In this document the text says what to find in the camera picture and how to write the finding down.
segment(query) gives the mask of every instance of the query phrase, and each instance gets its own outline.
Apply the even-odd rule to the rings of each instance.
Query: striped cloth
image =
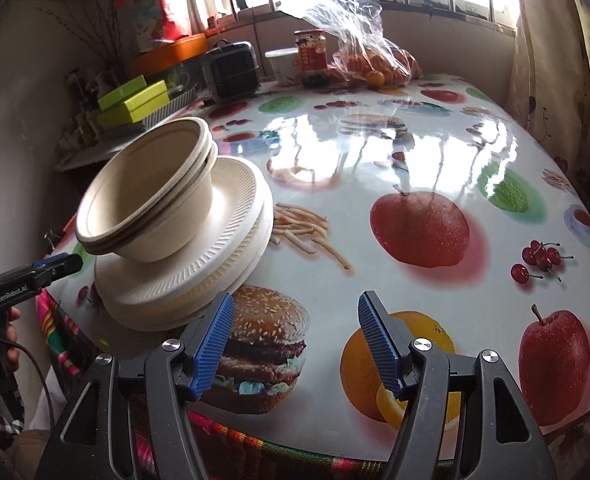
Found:
[[[36,298],[41,331],[66,398],[76,391],[83,372],[99,353],[44,290]],[[148,434],[146,399],[131,399],[137,455],[142,476],[156,478]],[[232,430],[195,412],[188,412],[208,474],[218,480],[323,479],[370,480],[381,476],[385,462],[337,458],[291,449]],[[446,479],[452,461],[438,463],[434,479]]]

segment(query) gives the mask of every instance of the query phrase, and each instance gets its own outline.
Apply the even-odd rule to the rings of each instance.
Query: human hand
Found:
[[[21,311],[13,306],[8,311],[8,321],[10,323],[17,321],[21,315]],[[6,331],[6,339],[13,343],[17,341],[17,330],[15,330],[14,326],[8,326],[8,330]],[[19,349],[9,346],[8,350],[6,351],[6,359],[8,361],[8,367],[10,370],[12,372],[16,372],[19,368]]]

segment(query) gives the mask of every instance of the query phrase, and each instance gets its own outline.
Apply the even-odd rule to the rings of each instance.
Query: small fan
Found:
[[[259,89],[257,58],[247,41],[211,48],[204,54],[201,67],[213,101],[228,103],[247,97]]]

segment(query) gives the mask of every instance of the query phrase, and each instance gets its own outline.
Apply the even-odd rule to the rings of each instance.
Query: curtain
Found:
[[[520,0],[507,112],[582,198],[590,175],[590,10],[582,0]]]

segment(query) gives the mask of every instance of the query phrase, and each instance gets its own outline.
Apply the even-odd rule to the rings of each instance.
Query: orange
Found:
[[[379,385],[377,390],[377,408],[379,413],[384,417],[386,422],[393,428],[399,431],[402,425],[402,419],[406,412],[407,400],[397,400],[393,397],[393,393],[384,388],[383,384]],[[454,427],[459,416],[459,408],[461,403],[461,394],[459,392],[448,394],[448,402],[446,404],[446,421],[444,431]]]
[[[453,343],[446,331],[429,316],[413,311],[395,312],[392,316],[402,319],[415,337],[425,337],[444,352],[454,353]],[[361,328],[350,336],[344,347],[339,374],[344,393],[355,408],[373,420],[388,421],[377,407],[377,391],[381,379]]]
[[[366,86],[368,88],[382,88],[385,82],[386,76],[378,70],[373,70],[372,72],[368,72],[366,74]]]
[[[339,375],[350,403],[367,417],[385,422],[376,401],[381,379],[361,328],[350,336],[344,347]]]

